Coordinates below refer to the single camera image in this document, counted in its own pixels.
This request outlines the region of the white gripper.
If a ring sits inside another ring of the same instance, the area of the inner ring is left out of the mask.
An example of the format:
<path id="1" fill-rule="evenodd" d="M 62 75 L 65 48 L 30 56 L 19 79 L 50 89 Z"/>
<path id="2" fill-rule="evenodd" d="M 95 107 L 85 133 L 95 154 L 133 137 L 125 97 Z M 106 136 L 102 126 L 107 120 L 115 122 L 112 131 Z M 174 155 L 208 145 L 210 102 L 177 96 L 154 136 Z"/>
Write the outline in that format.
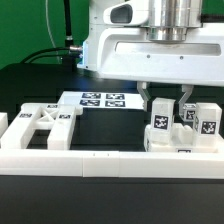
<path id="1" fill-rule="evenodd" d="M 148 82 L 183 84 L 180 115 L 193 85 L 224 86 L 224 26 L 191 29 L 183 42 L 149 41 L 148 34 L 143 28 L 106 29 L 88 68 L 104 79 L 138 81 L 145 112 L 151 111 Z"/>

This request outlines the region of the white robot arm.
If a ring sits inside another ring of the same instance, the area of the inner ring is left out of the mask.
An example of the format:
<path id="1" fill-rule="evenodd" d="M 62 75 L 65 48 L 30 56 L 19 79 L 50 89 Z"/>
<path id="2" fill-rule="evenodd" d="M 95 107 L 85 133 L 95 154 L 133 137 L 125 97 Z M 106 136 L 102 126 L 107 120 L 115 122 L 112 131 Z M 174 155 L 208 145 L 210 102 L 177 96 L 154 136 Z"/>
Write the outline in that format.
<path id="1" fill-rule="evenodd" d="M 202 0 L 90 0 L 79 66 L 100 78 L 131 80 L 144 101 L 150 83 L 224 87 L 224 16 Z"/>

